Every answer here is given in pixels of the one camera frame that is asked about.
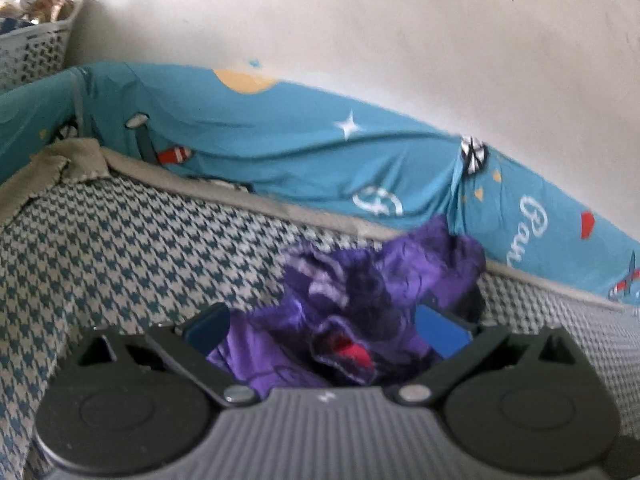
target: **white basket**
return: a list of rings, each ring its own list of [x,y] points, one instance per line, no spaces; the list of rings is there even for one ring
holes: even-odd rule
[[[60,22],[12,30],[0,36],[0,94],[60,72],[71,27],[83,0]]]

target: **red fabric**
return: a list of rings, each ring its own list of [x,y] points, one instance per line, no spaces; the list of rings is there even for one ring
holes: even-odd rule
[[[332,350],[336,355],[351,358],[364,368],[373,368],[373,360],[369,352],[344,334],[336,337],[333,344]]]

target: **cartoon print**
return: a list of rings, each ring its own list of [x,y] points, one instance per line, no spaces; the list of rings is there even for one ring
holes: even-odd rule
[[[368,211],[376,216],[386,215],[402,216],[402,202],[393,193],[389,193],[382,187],[369,186],[355,193],[353,203],[360,209]]]
[[[529,224],[520,222],[518,231],[513,237],[511,248],[505,256],[508,267],[513,267],[514,262],[521,262],[525,253],[525,246],[529,243],[530,236],[533,234],[536,238],[540,238],[546,232],[549,226],[549,218],[546,210],[533,197],[523,195],[520,197],[520,211]]]
[[[156,158],[160,164],[181,164],[189,160],[192,156],[193,150],[191,148],[174,146],[168,150],[164,150],[164,152],[158,153]]]
[[[233,70],[215,69],[213,73],[227,88],[239,94],[259,94],[273,88],[278,80],[263,75],[244,74]]]
[[[142,160],[158,166],[162,164],[181,164],[193,156],[193,150],[185,146],[174,146],[163,152],[156,153],[146,126],[148,120],[149,116],[147,114],[137,113],[125,123],[127,130],[134,130],[136,133],[138,151]]]
[[[580,238],[582,240],[587,240],[593,232],[593,228],[596,225],[596,219],[591,211],[583,211],[580,215],[580,218],[582,224]]]
[[[473,175],[484,168],[486,147],[475,137],[462,137],[460,156],[465,161],[466,174]]]
[[[622,296],[628,296],[631,294],[631,283],[634,280],[640,280],[640,268],[636,268],[636,252],[631,253],[631,260],[629,261],[629,271],[622,280],[617,282],[609,291],[609,299],[613,300]]]
[[[344,140],[349,140],[352,134],[362,131],[362,128],[353,121],[353,110],[349,112],[349,117],[343,121],[334,123],[334,125],[342,129],[344,132]]]

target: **purple fabric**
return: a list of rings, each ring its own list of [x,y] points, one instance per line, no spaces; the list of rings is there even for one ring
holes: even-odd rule
[[[415,332],[417,304],[479,319],[481,304],[461,301],[484,271],[484,251],[449,234],[444,216],[386,242],[382,249],[323,253],[308,242],[286,254],[280,305],[233,311],[226,340],[208,360],[254,388],[393,384],[430,362]],[[336,336],[369,353],[373,366],[337,355]]]

